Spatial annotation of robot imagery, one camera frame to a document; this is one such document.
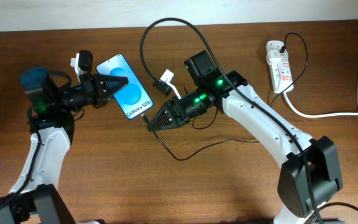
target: white power strip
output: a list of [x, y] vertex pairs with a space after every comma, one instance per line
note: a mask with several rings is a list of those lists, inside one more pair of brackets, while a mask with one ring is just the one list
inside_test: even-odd
[[[270, 67], [270, 76], [272, 77], [273, 91], [274, 93], [281, 93], [289, 85], [292, 84], [292, 76], [290, 70], [290, 63], [288, 62], [288, 52], [280, 53], [280, 49], [284, 46], [284, 43], [279, 40], [271, 40], [266, 44], [266, 61]], [[299, 112], [291, 103], [287, 96], [287, 93], [293, 89], [293, 85], [283, 92], [284, 99], [296, 114], [305, 118], [326, 118], [330, 116], [358, 116], [357, 112], [338, 112], [328, 114], [304, 114]], [[357, 109], [358, 109], [358, 79], [357, 79]]]
[[[280, 53], [280, 49], [283, 46], [284, 43], [279, 40], [271, 40], [266, 44], [266, 61], [270, 67], [270, 76], [272, 77], [274, 93], [281, 93], [292, 84], [288, 52], [284, 51], [284, 53]], [[291, 91], [292, 89], [293, 85], [285, 90], [285, 93]]]

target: tabletop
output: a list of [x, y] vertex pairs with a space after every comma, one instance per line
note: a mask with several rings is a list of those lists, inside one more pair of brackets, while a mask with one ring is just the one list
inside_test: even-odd
[[[288, 96], [308, 114], [357, 111], [358, 21], [281, 22], [198, 26], [225, 71], [235, 70], [264, 101], [271, 101], [272, 84], [265, 45], [301, 34], [308, 45], [309, 65]], [[145, 28], [0, 32], [0, 197], [16, 182], [30, 148], [26, 110], [30, 105], [20, 76], [44, 66], [69, 74], [76, 84], [70, 58], [90, 50], [93, 66], [123, 54], [154, 101], [152, 118], [165, 96], [152, 86], [139, 57]], [[181, 94], [196, 87], [183, 62], [204, 46], [188, 27], [156, 27], [144, 46], [145, 61], [159, 77], [169, 69]], [[291, 72], [305, 64], [300, 39], [289, 37]], [[296, 115], [279, 98], [273, 108], [300, 130], [319, 139], [328, 136], [338, 148], [344, 188], [332, 202], [358, 206], [358, 116], [307, 119]], [[73, 144], [65, 156], [58, 191], [78, 222], [219, 223], [273, 218], [282, 202], [277, 194], [279, 166], [261, 144], [227, 142], [188, 161], [174, 160], [138, 117], [128, 120], [115, 101], [104, 108], [85, 108], [75, 122]], [[214, 109], [195, 121], [207, 125]], [[190, 124], [158, 132], [178, 157], [224, 139], [253, 140], [240, 124], [218, 113], [212, 126], [196, 130]], [[323, 218], [358, 223], [358, 213], [333, 207]], [[29, 223], [38, 223], [31, 218]]]

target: brown wooden surface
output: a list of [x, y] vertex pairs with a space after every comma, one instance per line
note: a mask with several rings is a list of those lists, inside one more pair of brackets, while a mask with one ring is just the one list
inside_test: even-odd
[[[226, 71], [242, 74], [265, 101], [270, 94], [265, 61], [268, 40], [283, 40], [299, 32], [309, 48], [309, 67], [289, 94], [304, 113], [357, 109], [358, 21], [291, 22], [199, 26]], [[29, 100], [20, 84], [21, 73], [43, 65], [71, 75], [70, 58], [90, 50], [94, 66], [122, 53], [155, 102], [152, 118], [168, 100], [152, 87], [142, 68], [139, 41], [144, 28], [51, 30], [0, 33], [0, 197], [16, 182], [30, 146], [25, 112]], [[145, 58], [155, 76], [169, 68], [182, 94], [195, 89], [183, 66], [203, 50], [187, 27], [154, 29], [145, 43]], [[297, 76], [305, 53], [296, 37], [288, 41], [291, 70]], [[338, 146], [344, 189], [333, 202], [358, 206], [358, 116], [305, 119], [279, 99], [274, 108], [289, 122], [315, 138], [329, 136]], [[95, 110], [85, 108], [75, 123], [73, 144], [65, 157], [59, 192], [78, 221], [103, 218], [108, 223], [217, 223], [236, 219], [274, 217], [282, 205], [277, 195], [280, 169], [260, 144], [225, 143], [189, 161], [173, 160], [149, 133], [142, 119], [128, 120], [115, 101]], [[206, 125], [214, 109], [196, 124]], [[159, 133], [178, 157], [223, 139], [252, 139], [242, 126], [223, 114], [208, 129], [188, 124]], [[358, 223], [358, 213], [330, 208], [325, 218]]]

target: white background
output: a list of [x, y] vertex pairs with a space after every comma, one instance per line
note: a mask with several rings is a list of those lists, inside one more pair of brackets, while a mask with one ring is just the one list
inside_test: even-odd
[[0, 0], [0, 31], [358, 19], [358, 0]]

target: power strip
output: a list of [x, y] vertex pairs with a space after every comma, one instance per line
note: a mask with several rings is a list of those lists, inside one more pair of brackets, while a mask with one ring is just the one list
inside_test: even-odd
[[[271, 40], [266, 44], [266, 61], [270, 67], [270, 76], [274, 93], [281, 93], [285, 88], [292, 84], [290, 63], [288, 62], [288, 52], [280, 53], [284, 43], [279, 40]], [[285, 93], [293, 90], [293, 85], [285, 90]]]

